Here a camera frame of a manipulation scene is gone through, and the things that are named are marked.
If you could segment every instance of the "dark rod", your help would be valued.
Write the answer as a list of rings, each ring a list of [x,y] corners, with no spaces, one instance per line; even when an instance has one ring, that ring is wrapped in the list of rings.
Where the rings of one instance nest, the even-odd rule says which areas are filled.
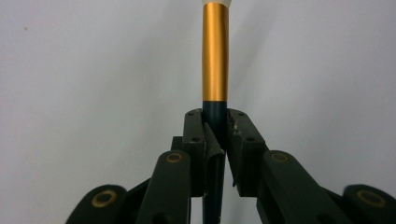
[[[228,7],[231,1],[204,1],[203,19],[203,119],[224,150],[228,88]],[[217,156],[207,165],[206,195],[203,198],[204,224],[218,224],[225,155]]]

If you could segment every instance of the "white background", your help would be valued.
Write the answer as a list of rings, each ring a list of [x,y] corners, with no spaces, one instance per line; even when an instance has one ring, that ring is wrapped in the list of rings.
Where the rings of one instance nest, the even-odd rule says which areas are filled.
[[[321,186],[396,196],[396,2],[234,0],[229,107]],[[0,3],[0,223],[151,176],[201,107],[198,0]],[[227,167],[223,223],[260,223]],[[201,223],[193,200],[191,223]]]

